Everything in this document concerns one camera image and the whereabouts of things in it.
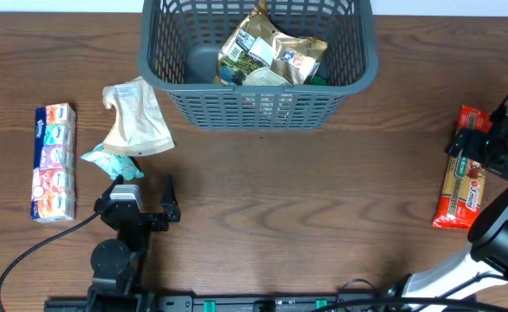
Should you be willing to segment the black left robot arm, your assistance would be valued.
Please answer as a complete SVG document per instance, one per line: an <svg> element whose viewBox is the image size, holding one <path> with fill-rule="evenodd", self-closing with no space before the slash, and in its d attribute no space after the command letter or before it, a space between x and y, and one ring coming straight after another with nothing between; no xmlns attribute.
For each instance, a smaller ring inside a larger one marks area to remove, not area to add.
<svg viewBox="0 0 508 312"><path fill-rule="evenodd" d="M151 234L167 231L170 223L181 218L171 178L166 180L160 206L162 212L145 212L140 188L126 184L122 176L96 199L94 211L117 232L117 237L93 250L90 262L94 289L126 296L138 288Z"/></svg>

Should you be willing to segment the red San Remo spaghetti pack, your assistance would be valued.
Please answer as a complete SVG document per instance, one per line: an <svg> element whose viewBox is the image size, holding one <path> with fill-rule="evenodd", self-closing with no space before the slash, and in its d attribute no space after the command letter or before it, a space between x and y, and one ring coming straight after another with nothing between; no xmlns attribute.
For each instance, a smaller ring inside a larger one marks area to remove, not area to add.
<svg viewBox="0 0 508 312"><path fill-rule="evenodd" d="M434 228L468 230L479 215L485 188L485 169L479 161L491 126L488 113L468 106L460 109L457 133L446 149L449 160Z"/></svg>

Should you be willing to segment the green lidded seasoning jar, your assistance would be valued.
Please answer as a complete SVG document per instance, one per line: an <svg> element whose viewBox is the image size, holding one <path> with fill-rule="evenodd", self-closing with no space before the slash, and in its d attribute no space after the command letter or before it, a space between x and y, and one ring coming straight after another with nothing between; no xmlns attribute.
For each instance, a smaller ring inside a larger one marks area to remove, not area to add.
<svg viewBox="0 0 508 312"><path fill-rule="evenodd" d="M314 76L311 81L309 82L310 85L316 85L316 86L327 86L328 82L326 79L320 77L320 76Z"/></svg>

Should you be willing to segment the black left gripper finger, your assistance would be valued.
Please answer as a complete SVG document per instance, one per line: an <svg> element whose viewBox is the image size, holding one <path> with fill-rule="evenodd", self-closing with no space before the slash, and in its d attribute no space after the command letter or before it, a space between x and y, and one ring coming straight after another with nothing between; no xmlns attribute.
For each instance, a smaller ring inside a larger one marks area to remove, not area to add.
<svg viewBox="0 0 508 312"><path fill-rule="evenodd" d="M102 193L102 195L100 195L100 197L97 199L97 202L100 203L100 202L105 202L105 201L108 201L110 199L110 194L112 192L112 190L117 186L117 185L121 185L123 183L123 176L122 175L118 175L114 181L112 182L112 184L107 188L106 191L104 191Z"/></svg>
<svg viewBox="0 0 508 312"><path fill-rule="evenodd" d="M161 195L161 206L163 209L177 209L178 203L173 189L172 175L168 175L166 184Z"/></svg>

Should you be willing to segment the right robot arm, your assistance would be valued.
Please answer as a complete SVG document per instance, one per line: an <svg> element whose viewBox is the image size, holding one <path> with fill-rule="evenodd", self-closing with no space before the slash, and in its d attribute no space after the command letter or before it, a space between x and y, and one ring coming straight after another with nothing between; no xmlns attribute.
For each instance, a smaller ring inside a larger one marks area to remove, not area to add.
<svg viewBox="0 0 508 312"><path fill-rule="evenodd" d="M508 181L507 106L500 104L489 121L492 125L485 131L462 127L446 151L475 160ZM508 283L508 187L477 216L467 238L468 245L444 263L395 284L388 291L398 299L392 308L442 311L482 289Z"/></svg>

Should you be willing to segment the gold foil snack bag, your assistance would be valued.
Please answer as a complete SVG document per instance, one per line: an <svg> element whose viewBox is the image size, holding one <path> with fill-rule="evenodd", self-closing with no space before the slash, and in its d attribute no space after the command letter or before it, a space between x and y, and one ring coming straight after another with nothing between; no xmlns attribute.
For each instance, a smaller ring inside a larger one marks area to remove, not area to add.
<svg viewBox="0 0 508 312"><path fill-rule="evenodd" d="M218 52L215 83L237 86L291 86L311 81L328 44L315 37L294 37L269 19L260 1Z"/></svg>

